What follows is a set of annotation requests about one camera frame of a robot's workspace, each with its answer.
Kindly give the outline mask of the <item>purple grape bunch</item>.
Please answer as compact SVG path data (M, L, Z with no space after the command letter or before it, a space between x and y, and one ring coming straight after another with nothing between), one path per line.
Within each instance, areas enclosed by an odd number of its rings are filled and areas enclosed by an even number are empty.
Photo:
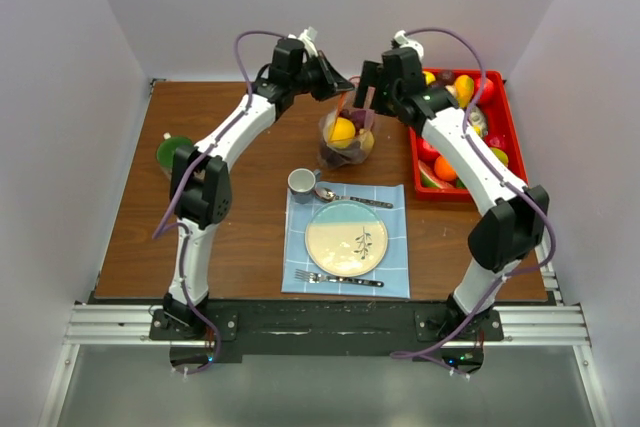
M358 147L333 149L329 145L321 143L319 148L319 163L326 169L337 169L352 164L353 159L358 153Z

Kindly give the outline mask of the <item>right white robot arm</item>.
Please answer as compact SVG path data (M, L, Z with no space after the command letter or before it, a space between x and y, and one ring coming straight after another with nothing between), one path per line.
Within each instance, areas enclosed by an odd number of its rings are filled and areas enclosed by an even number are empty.
M449 296L445 316L452 337L469 339L502 282L541 242L549 195L541 186L528 186L496 157L448 89L427 85L414 49L391 49L380 61L363 63L354 104L362 107L366 100L433 146L475 202L481 218L467 240L471 263Z

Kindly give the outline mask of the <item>orange fruit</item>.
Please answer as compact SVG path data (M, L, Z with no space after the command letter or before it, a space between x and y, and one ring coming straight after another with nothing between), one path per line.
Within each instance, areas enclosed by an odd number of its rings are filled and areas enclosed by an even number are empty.
M439 156L434 162L436 176L445 182L454 182L458 176L455 169L444 156Z

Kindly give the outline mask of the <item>purple onion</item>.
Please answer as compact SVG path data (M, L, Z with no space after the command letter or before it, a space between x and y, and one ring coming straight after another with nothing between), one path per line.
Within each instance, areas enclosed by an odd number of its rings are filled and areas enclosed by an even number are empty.
M357 131L361 129L369 130L374 118L375 113L371 109L357 108L350 111L350 120Z

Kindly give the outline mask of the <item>clear zip top bag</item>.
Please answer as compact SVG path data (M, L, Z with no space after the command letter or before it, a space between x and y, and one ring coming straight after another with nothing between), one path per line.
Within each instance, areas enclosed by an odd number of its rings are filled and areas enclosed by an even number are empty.
M378 129L378 115L371 108L374 93L373 88L367 90L362 107L355 106L356 90L342 93L321 118L318 161L322 168L359 165L369 157Z

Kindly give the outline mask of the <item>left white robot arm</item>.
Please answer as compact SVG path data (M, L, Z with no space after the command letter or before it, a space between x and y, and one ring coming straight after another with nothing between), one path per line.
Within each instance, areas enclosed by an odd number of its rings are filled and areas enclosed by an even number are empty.
M316 31L280 37L272 59L246 82L236 109L211 134L180 146L172 160L170 204L166 215L179 230L175 271L162 309L185 339L200 337L210 323L208 268L213 239L232 205L230 173L242 153L293 105L299 95L325 101L353 85L315 45Z

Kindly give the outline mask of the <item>yellow lemon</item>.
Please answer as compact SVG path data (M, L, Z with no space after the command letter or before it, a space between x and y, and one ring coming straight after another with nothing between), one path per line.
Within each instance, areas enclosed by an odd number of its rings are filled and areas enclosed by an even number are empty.
M328 128L328 143L338 148L349 146L355 137L356 128L347 118L336 118Z

